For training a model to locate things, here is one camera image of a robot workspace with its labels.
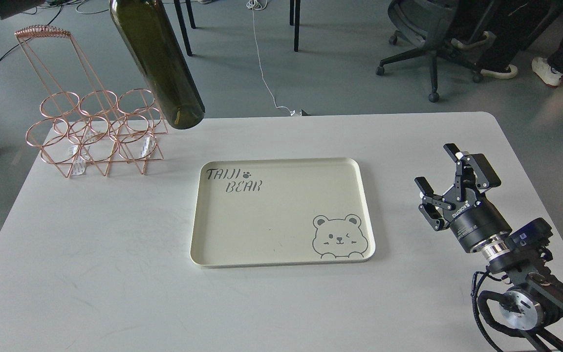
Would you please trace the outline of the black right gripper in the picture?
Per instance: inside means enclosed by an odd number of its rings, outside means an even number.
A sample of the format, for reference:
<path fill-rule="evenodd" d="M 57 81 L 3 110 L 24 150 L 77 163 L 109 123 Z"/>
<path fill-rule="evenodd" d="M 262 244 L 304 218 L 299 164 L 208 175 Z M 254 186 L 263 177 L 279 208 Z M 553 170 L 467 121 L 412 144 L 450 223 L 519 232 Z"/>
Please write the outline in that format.
<path fill-rule="evenodd" d="M 480 193 L 502 182 L 484 154 L 465 154 L 454 143 L 446 143 L 444 149 L 456 163 L 454 184 L 437 195 L 426 178 L 414 178 L 421 192 L 418 209 L 433 230 L 450 228 L 465 252 L 471 253 L 479 242 L 512 232 L 498 209 Z"/>

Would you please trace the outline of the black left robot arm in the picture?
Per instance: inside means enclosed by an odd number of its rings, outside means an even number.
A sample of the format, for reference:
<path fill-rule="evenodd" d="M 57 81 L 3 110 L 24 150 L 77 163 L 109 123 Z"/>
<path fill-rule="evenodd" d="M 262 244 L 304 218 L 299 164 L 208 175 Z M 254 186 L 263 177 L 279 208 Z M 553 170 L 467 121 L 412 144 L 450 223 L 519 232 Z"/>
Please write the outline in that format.
<path fill-rule="evenodd" d="M 0 0 L 0 20 L 44 4 L 45 0 Z"/>

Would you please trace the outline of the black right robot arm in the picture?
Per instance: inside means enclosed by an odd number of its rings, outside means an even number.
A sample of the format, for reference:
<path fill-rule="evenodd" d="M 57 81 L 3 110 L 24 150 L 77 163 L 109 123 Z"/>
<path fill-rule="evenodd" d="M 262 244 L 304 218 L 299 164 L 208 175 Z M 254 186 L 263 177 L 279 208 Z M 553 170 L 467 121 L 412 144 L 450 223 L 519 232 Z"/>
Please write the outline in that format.
<path fill-rule="evenodd" d="M 507 336 L 525 338 L 539 352 L 563 352 L 563 283 L 546 263 L 552 228 L 537 218 L 512 231 L 485 191 L 501 184 L 484 154 L 466 154 L 453 143 L 444 149 L 455 162 L 453 185 L 435 194 L 424 177 L 416 177 L 420 212 L 433 230 L 451 229 L 468 253 L 480 252 L 488 265 L 472 279 L 472 309 L 483 337 L 499 351 L 482 325 Z"/>

